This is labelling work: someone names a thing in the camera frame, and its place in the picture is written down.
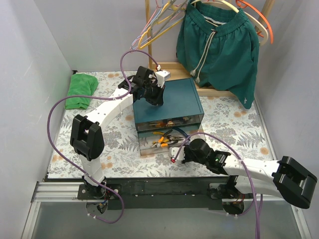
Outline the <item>blue handled cutters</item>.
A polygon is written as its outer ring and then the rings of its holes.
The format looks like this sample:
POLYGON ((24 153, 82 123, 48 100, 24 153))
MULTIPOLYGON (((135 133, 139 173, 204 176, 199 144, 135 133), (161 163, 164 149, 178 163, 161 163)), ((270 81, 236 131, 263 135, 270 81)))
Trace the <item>blue handled cutters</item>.
POLYGON ((176 131, 178 131, 185 139, 190 140, 190 136, 181 128, 176 127, 176 131))

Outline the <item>yellow handled pliers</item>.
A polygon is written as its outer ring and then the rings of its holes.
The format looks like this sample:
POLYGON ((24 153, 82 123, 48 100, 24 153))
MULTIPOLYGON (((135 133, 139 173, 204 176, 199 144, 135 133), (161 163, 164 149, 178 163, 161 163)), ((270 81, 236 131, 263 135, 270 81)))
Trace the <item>yellow handled pliers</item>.
POLYGON ((166 132, 162 132, 162 131, 154 131, 153 134, 154 135, 160 135, 160 139, 158 140, 158 142, 169 142, 169 141, 175 141, 175 140, 181 140, 184 139, 183 136, 176 136, 176 135, 172 135, 172 129, 166 131, 166 132))

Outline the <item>orange handled cutters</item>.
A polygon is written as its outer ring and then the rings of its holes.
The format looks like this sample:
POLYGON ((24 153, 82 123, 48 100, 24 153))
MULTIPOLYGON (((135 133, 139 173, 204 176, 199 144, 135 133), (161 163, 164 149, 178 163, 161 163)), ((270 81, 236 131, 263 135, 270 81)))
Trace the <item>orange handled cutters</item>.
POLYGON ((179 142, 178 140, 174 140, 174 141, 164 140, 162 142, 154 142, 151 148, 169 147, 171 145, 177 144, 178 142, 179 142))

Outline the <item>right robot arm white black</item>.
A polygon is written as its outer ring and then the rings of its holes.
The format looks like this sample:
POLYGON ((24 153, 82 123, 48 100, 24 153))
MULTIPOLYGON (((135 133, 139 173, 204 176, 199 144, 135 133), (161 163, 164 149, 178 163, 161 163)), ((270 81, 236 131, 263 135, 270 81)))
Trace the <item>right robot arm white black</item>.
POLYGON ((281 160, 238 159, 234 154, 213 150, 203 139, 170 150, 172 161, 195 162, 214 174, 228 175, 219 194, 237 198, 241 194, 264 194, 284 199, 301 209, 310 207, 317 177, 289 156, 281 160))

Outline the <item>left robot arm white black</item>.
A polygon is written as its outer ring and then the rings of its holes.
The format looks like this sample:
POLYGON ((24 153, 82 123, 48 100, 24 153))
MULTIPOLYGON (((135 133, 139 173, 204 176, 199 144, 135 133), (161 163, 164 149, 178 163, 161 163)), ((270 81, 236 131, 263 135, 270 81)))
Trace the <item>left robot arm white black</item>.
POLYGON ((153 106, 163 105, 165 82, 170 72, 157 68, 156 71, 140 66, 136 74, 122 81, 105 101, 85 116, 73 119, 70 144, 78 154, 85 171, 85 190, 95 199, 106 195, 106 178, 102 172, 100 155, 105 143, 103 131, 106 126, 125 108, 135 101, 145 99, 153 106))

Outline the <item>teal drawer box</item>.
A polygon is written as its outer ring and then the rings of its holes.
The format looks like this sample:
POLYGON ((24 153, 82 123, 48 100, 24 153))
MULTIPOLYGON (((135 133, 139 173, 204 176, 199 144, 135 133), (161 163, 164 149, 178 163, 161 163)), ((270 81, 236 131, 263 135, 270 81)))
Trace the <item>teal drawer box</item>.
POLYGON ((192 78, 165 82, 162 106, 140 99, 133 104, 133 112, 135 123, 204 114, 192 78))

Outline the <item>yellow hanger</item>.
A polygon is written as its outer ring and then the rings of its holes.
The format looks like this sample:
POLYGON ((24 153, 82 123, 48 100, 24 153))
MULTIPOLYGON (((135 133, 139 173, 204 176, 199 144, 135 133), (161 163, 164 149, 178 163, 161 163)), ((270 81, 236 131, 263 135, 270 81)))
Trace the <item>yellow hanger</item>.
POLYGON ((132 44, 132 49, 142 50, 151 45, 155 40, 163 36, 173 27, 180 24, 183 20, 188 1, 182 0, 161 0, 157 4, 157 9, 147 20, 147 23, 136 41, 132 44))

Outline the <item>green folded cloth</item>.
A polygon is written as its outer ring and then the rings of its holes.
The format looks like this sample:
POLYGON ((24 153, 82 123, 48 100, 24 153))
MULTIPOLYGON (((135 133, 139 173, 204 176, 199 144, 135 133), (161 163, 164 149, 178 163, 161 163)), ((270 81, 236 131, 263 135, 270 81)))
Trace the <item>green folded cloth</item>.
MULTIPOLYGON (((98 79, 87 74, 74 74, 71 76, 70 86, 67 96, 84 95, 93 96, 98 87, 98 79)), ((86 110, 91 99, 84 97, 68 98, 65 102, 66 110, 82 109, 86 110)))

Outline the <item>green shorts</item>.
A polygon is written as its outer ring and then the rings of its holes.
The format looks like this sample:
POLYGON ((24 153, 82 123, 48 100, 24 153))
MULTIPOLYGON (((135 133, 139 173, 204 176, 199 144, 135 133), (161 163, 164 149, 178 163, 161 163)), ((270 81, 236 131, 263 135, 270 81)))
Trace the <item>green shorts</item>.
POLYGON ((257 33, 243 10, 191 0, 177 38, 176 56, 199 87, 230 91, 250 109, 259 46, 257 33))

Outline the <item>pink hanger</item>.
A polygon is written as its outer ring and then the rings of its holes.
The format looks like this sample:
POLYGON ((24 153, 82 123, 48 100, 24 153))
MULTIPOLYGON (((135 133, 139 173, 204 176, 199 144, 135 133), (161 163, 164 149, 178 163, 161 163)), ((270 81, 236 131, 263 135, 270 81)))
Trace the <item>pink hanger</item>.
POLYGON ((138 41, 141 39, 142 35, 146 32, 151 23, 155 20, 155 18, 161 13, 162 8, 164 7, 163 0, 156 0, 156 6, 153 13, 151 13, 150 1, 145 1, 145 11, 146 11, 146 24, 141 30, 140 34, 136 37, 136 39, 131 43, 130 50, 136 50, 138 48, 138 41))

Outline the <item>grey hanger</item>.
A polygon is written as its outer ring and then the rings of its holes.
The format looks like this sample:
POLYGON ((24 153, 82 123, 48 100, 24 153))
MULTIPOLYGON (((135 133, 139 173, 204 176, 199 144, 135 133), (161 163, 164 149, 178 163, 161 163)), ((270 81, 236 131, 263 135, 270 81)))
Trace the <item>grey hanger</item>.
POLYGON ((148 33, 149 41, 154 41, 166 32, 182 22, 186 10, 187 0, 169 0, 163 7, 161 13, 151 23, 148 33))

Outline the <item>cream hanger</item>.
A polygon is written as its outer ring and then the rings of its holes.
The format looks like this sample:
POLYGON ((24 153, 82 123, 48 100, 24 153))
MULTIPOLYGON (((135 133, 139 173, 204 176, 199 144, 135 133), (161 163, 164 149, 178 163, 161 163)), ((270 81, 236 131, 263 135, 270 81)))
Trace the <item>cream hanger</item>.
MULTIPOLYGON (((220 7, 220 6, 227 7, 228 9, 231 9, 234 12, 239 12, 239 9, 236 6, 234 6, 233 4, 225 0, 208 0, 208 1, 204 1, 203 3, 210 4, 216 7, 220 7)), ((256 33, 259 37, 262 38, 262 40, 259 42, 260 46, 265 45, 267 41, 269 41, 272 44, 274 41, 274 35, 272 32, 272 28, 270 24, 267 22, 267 19, 265 18, 265 16, 261 14, 256 8, 254 8, 251 4, 248 4, 246 2, 244 4, 247 5, 249 8, 251 8, 252 10, 254 10, 266 23, 266 27, 265 27, 260 21, 258 21, 252 15, 250 15, 247 12, 244 12, 246 16, 248 17, 248 19, 251 21, 251 23, 258 28, 256 30, 256 33)))

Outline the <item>orange hanger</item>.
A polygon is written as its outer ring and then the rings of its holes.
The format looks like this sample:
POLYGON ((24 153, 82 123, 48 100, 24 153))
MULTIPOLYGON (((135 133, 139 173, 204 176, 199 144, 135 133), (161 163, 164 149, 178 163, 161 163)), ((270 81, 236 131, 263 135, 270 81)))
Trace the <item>orange hanger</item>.
POLYGON ((250 8, 258 15, 257 21, 261 24, 261 26, 255 25, 255 30, 257 32, 257 35, 263 40, 265 40, 265 42, 267 42, 266 41, 266 36, 267 36, 268 39, 270 40, 270 43, 273 44, 274 34, 273 34, 272 27, 267 20, 267 17, 269 16, 275 1, 266 0, 261 11, 259 11, 257 8, 255 8, 253 5, 251 5, 245 0, 236 0, 235 3, 240 8, 246 8, 246 7, 250 8))

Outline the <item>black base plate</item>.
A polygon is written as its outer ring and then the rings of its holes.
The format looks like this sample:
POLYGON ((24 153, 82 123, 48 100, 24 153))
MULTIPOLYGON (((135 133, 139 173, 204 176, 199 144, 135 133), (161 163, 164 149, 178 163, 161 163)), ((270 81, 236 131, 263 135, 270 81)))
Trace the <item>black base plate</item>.
POLYGON ((219 194, 229 176, 172 178, 109 178, 103 198, 95 199, 79 186, 78 200, 102 202, 103 209, 182 209, 206 208, 240 214, 246 208, 245 199, 252 194, 222 197, 219 194))

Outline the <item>aluminium rail frame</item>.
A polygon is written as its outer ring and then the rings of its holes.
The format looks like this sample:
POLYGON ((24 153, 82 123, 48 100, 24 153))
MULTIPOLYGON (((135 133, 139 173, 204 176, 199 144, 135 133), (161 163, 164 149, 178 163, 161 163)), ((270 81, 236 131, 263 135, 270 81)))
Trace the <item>aluminium rail frame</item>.
POLYGON ((302 210, 283 199, 218 196, 225 177, 118 178, 120 194, 104 209, 79 180, 36 185, 24 239, 253 239, 260 220, 263 239, 309 239, 302 210))

